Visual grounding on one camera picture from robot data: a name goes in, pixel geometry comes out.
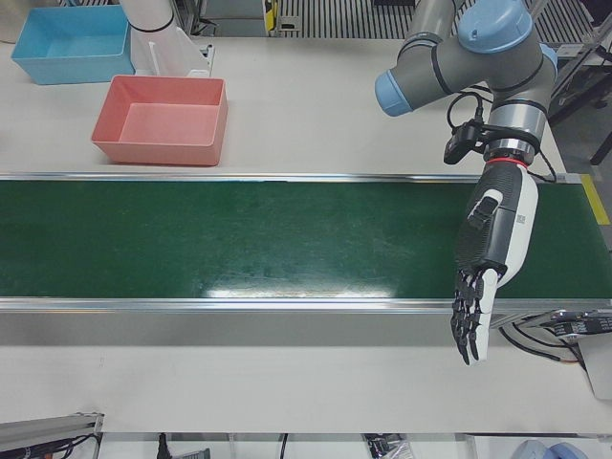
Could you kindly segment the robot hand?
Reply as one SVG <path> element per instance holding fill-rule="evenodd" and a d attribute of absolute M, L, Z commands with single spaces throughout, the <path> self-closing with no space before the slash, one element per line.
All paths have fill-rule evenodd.
<path fill-rule="evenodd" d="M 487 358 L 492 309 L 499 288 L 525 261 L 538 202 L 524 163 L 486 162 L 465 211 L 455 247 L 455 291 L 450 329 L 467 365 Z"/>

